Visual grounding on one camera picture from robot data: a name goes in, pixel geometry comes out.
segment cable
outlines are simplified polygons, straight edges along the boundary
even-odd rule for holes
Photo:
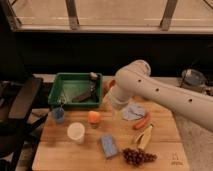
[[[206,3],[206,5],[208,5],[213,10],[213,6],[207,0],[203,0],[203,1]]]

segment dark wall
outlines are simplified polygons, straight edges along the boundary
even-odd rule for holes
[[[29,75],[20,59],[14,34],[10,30],[0,3],[0,81],[24,82]]]
[[[16,33],[25,65],[34,72],[114,74],[145,59],[152,75],[180,76],[193,68],[213,74],[213,35]]]

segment small blue cup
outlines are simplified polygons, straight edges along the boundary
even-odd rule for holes
[[[64,109],[62,107],[54,108],[51,112],[51,115],[57,124],[64,122]]]

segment carrot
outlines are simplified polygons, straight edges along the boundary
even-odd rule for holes
[[[109,82],[109,88],[111,88],[112,86],[114,86],[116,84],[115,80],[111,80]]]
[[[136,122],[133,126],[132,129],[140,129],[142,127],[144,127],[150,120],[151,115],[150,113],[147,113],[142,119],[140,119],[138,122]]]

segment blue object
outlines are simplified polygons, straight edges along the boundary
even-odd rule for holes
[[[60,124],[64,122],[64,109],[62,107],[54,108],[51,115],[56,123]]]
[[[111,135],[103,135],[101,137],[101,145],[104,150],[106,158],[110,158],[118,154],[118,149],[113,142],[113,137]]]

